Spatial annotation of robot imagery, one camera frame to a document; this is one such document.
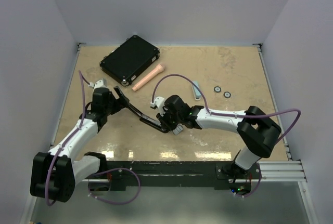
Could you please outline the black stapler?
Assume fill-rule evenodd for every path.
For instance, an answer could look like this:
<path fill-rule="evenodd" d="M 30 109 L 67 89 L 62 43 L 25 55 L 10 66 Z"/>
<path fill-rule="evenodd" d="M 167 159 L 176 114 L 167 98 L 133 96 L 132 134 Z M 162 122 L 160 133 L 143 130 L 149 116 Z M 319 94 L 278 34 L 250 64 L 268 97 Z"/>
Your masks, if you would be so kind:
<path fill-rule="evenodd" d="M 142 113 L 138 108 L 134 107 L 132 104 L 128 103 L 126 106 L 127 109 L 129 109 L 132 113 L 137 115 L 139 117 L 139 120 L 148 126 L 166 134 L 169 132 L 169 130 L 166 127 L 163 127 L 162 124 L 158 120 L 154 120 L 148 115 L 145 115 Z"/>

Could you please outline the staple tray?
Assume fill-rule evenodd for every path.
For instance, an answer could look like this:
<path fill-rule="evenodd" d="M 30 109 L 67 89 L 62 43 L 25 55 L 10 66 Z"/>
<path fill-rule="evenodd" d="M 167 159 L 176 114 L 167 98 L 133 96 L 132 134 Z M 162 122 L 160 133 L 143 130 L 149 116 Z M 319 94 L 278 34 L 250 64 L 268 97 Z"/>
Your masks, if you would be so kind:
<path fill-rule="evenodd" d="M 180 134 L 183 130 L 184 130 L 184 129 L 183 129 L 182 125 L 181 125 L 181 124 L 178 124 L 178 125 L 176 126 L 176 128 L 172 130 L 172 133 L 173 133 L 174 135 L 178 135 L 178 134 Z"/>

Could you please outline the blue white stapler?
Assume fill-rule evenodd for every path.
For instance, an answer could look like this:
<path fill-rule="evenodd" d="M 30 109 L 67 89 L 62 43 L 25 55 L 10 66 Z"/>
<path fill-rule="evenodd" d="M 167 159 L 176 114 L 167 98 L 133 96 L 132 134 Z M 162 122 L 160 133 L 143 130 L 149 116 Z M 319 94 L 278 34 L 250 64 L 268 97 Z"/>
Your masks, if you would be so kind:
<path fill-rule="evenodd" d="M 193 81 L 192 90 L 193 90 L 193 94 L 194 94 L 194 99 L 196 101 L 199 101 L 201 99 L 201 93 L 199 92 L 198 88 L 199 88 L 198 82 Z"/>

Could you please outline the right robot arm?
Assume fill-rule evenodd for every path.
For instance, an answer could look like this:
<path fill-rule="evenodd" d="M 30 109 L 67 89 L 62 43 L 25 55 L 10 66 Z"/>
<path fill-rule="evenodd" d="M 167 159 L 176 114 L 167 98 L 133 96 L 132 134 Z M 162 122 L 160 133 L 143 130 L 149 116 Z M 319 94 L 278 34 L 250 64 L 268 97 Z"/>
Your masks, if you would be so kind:
<path fill-rule="evenodd" d="M 182 127 L 192 129 L 219 129 L 237 133 L 245 143 L 234 159 L 232 173 L 243 179 L 254 163 L 269 158 L 278 142 L 281 128 L 255 106 L 245 111 L 219 111 L 204 106 L 190 107 L 178 95 L 167 99 L 156 97 L 150 107 L 158 109 L 158 120 L 168 131 L 178 134 Z"/>

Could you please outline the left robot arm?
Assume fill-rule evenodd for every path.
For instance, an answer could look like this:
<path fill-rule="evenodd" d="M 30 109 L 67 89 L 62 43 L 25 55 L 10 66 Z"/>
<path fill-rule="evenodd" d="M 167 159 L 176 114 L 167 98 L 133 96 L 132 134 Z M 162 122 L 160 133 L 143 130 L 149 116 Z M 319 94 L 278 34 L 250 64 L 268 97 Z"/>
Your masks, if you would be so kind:
<path fill-rule="evenodd" d="M 118 86 L 113 89 L 95 88 L 91 102 L 84 104 L 75 127 L 56 146 L 34 157 L 30 183 L 32 196 L 45 198 L 48 205 L 67 202 L 79 182 L 90 175 L 95 178 L 106 176 L 105 155 L 88 152 L 79 161 L 76 157 L 100 132 L 108 116 L 119 112 L 129 102 Z"/>

